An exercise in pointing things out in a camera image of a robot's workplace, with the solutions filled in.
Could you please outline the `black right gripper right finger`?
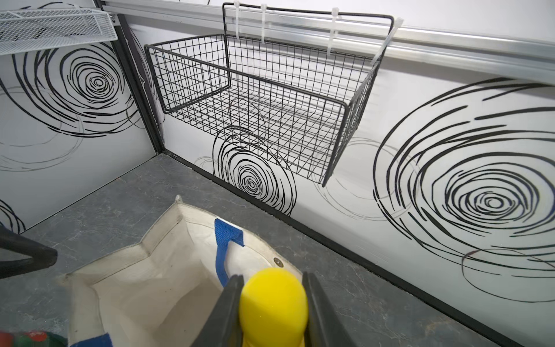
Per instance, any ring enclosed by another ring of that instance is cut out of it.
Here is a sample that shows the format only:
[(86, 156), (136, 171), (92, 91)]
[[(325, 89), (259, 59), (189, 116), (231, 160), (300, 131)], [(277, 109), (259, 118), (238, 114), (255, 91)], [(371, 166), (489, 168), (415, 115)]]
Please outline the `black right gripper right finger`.
[(309, 308), (305, 346), (355, 346), (315, 274), (303, 272), (302, 285)]

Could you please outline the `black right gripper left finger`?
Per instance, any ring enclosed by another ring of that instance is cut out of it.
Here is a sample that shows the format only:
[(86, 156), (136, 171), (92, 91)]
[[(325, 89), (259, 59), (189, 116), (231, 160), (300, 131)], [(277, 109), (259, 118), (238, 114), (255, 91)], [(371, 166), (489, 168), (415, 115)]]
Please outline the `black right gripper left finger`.
[(192, 347), (243, 346), (243, 332), (238, 313), (243, 287), (244, 276), (234, 275), (228, 280)]

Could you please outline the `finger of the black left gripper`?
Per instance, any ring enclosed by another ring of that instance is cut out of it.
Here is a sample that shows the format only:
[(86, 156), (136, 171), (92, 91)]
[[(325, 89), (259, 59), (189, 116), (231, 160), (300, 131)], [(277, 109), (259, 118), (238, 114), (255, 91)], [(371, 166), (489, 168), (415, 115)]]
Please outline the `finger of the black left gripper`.
[(19, 260), (1, 261), (1, 279), (43, 270), (56, 264), (58, 252), (54, 248), (27, 239), (1, 225), (1, 249), (21, 254)]

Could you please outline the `orange soap bottle yellow cap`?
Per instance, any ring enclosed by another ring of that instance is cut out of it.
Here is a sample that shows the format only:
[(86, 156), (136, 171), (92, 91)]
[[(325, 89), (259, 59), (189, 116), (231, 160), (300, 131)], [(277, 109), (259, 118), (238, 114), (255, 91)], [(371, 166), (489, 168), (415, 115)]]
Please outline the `orange soap bottle yellow cap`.
[(305, 345), (308, 299), (287, 270), (270, 267), (252, 276), (241, 291), (238, 315), (244, 346)]

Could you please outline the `white bag with blue handles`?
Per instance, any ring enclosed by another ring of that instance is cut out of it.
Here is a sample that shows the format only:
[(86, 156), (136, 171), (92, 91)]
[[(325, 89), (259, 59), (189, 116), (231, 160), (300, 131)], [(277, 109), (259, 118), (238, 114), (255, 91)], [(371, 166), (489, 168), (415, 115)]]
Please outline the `white bag with blue handles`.
[(218, 273), (301, 272), (256, 234), (181, 198), (140, 242), (64, 277), (71, 346), (190, 346), (219, 299)]

